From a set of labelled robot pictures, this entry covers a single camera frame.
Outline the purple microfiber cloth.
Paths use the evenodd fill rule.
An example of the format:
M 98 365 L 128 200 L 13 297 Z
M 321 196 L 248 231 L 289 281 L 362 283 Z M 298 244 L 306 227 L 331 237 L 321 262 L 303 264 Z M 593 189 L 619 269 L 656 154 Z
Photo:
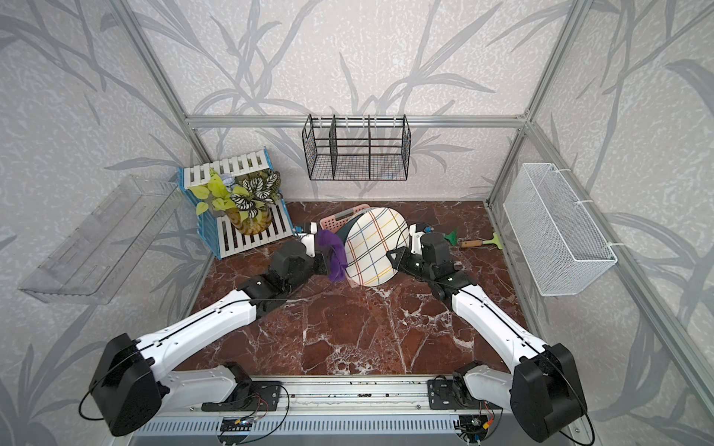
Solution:
M 329 257 L 329 275 L 331 282 L 342 282 L 346 279 L 348 265 L 344 241 L 329 230 L 318 230 L 317 244 L 325 248 Z

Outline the white plaid striped round plate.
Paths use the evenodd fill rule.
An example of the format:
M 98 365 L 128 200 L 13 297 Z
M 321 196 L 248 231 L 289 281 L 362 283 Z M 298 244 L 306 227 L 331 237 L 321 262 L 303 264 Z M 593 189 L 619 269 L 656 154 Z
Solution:
M 346 276 L 362 287 L 386 284 L 397 274 L 387 253 L 407 246 L 405 218 L 389 207 L 371 207 L 348 224 Z

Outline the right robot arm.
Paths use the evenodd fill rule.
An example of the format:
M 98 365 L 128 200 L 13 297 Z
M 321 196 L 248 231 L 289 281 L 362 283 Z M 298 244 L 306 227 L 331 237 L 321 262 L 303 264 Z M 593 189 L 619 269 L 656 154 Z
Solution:
M 508 410 L 525 434 L 544 442 L 589 409 L 572 352 L 531 334 L 502 310 L 466 271 L 458 269 L 440 232 L 396 243 L 386 257 L 392 268 L 425 282 L 433 296 L 468 323 L 491 346 L 507 372 L 470 366 L 454 378 L 466 399 Z

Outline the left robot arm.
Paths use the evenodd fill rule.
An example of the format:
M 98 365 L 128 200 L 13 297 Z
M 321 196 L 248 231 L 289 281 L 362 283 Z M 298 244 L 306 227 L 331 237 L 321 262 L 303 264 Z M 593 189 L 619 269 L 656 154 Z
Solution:
M 240 284 L 209 307 L 137 339 L 110 340 L 86 396 L 115 437 L 139 430 L 162 410 L 221 403 L 238 385 L 232 367 L 177 377 L 175 369 L 214 341 L 267 315 L 314 275 L 342 275 L 347 262 L 328 245 L 285 243 L 267 271 Z

